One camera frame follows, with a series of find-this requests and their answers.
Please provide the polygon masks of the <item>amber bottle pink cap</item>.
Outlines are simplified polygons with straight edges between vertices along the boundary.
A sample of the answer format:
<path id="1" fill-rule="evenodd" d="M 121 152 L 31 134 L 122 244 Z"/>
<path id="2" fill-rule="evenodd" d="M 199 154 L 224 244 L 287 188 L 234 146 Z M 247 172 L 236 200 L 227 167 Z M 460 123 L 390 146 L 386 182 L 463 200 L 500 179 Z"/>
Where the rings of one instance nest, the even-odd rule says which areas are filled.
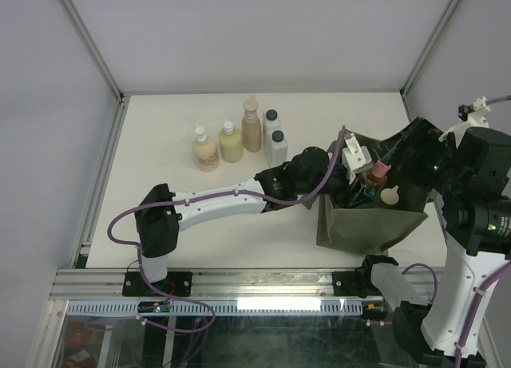
<path id="1" fill-rule="evenodd" d="M 387 173 L 391 170 L 392 166 L 377 160 L 372 169 L 366 172 L 363 176 L 364 187 L 363 195 L 375 199 L 380 190 L 387 182 Z"/>

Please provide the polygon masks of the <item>olive green canvas bag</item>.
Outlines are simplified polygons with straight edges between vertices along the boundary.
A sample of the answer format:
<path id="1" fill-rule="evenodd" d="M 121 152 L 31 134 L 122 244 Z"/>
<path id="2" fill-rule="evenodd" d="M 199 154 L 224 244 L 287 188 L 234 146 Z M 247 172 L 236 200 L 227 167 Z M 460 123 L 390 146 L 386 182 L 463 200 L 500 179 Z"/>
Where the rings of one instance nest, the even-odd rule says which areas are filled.
<path id="1" fill-rule="evenodd" d="M 367 146 L 375 164 L 379 159 L 374 148 L 379 141 L 353 134 L 361 146 Z M 335 165 L 343 165 L 343 146 Z M 316 196 L 320 200 L 316 243 L 353 254 L 383 254 L 418 228 L 428 218 L 425 207 L 430 191 L 407 180 L 400 172 L 390 170 L 387 177 L 380 192 L 398 185 L 400 200 L 394 206 L 384 204 L 379 192 L 375 199 L 367 197 L 367 203 L 356 208 L 333 208 L 327 181 Z"/>

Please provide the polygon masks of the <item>yellow-green lotion bottle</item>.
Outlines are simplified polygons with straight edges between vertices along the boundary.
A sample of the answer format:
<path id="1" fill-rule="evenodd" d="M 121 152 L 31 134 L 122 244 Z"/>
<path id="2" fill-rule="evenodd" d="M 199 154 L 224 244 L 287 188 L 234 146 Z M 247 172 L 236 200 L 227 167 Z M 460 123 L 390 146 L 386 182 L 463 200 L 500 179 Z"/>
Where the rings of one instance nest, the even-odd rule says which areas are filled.
<path id="1" fill-rule="evenodd" d="M 221 156 L 228 163 L 235 163 L 243 157 L 244 145 L 241 131 L 231 121 L 225 120 L 219 132 Z"/>

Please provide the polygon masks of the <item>white bottle dark cap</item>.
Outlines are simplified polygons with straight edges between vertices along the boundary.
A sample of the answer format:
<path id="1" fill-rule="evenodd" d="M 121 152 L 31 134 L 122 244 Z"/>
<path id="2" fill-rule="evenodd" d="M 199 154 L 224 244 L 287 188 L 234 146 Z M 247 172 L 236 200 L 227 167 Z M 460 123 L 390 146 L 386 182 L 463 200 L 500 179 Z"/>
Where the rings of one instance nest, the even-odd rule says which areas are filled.
<path id="1" fill-rule="evenodd" d="M 263 115 L 263 132 L 268 133 L 276 129 L 280 129 L 279 114 L 276 110 L 269 109 Z"/>
<path id="2" fill-rule="evenodd" d="M 279 166 L 287 160 L 288 143 L 283 131 L 275 129 L 267 134 L 265 150 L 270 168 Z"/>

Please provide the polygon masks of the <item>small tan pump bottle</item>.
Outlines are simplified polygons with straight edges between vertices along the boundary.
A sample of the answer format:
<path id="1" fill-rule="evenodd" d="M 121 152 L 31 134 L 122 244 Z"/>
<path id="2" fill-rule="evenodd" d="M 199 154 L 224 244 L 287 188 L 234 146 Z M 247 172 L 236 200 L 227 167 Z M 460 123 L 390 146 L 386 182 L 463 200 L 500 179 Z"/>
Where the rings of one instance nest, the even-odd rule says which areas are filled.
<path id="1" fill-rule="evenodd" d="M 196 138 L 192 143 L 192 151 L 196 158 L 199 169 L 203 172 L 212 172 L 220 164 L 220 157 L 216 147 L 216 142 L 210 137 L 204 127 L 195 127 Z"/>

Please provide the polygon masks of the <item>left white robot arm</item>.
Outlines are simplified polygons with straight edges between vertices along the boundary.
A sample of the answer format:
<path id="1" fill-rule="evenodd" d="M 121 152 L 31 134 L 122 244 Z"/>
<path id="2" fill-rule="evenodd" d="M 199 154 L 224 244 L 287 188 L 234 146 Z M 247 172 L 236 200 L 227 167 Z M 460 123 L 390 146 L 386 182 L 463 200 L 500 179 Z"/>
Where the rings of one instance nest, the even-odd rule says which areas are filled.
<path id="1" fill-rule="evenodd" d="M 343 196 L 354 175 L 339 156 L 308 147 L 290 161 L 258 172 L 254 177 L 203 192 L 178 194 L 167 184 L 155 186 L 136 211 L 141 242 L 140 286 L 158 295 L 167 286 L 166 257 L 177 246 L 180 231 L 210 220 L 239 214 L 260 214 L 295 205 L 300 197 Z"/>

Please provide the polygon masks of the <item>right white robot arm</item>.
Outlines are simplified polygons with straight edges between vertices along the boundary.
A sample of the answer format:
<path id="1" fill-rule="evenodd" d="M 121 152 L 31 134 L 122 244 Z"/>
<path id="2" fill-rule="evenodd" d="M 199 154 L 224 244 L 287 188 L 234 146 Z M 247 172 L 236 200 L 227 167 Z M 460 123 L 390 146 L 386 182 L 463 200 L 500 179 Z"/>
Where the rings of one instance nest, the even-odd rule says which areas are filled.
<path id="1" fill-rule="evenodd" d="M 368 255 L 343 288 L 365 298 L 380 294 L 392 309 L 396 343 L 417 363 L 483 367 L 477 337 L 497 281 L 510 269 L 510 137 L 469 127 L 443 134 L 418 118 L 382 141 L 378 158 L 394 176 L 436 192 L 446 221 L 446 265 L 427 301 L 391 257 Z"/>

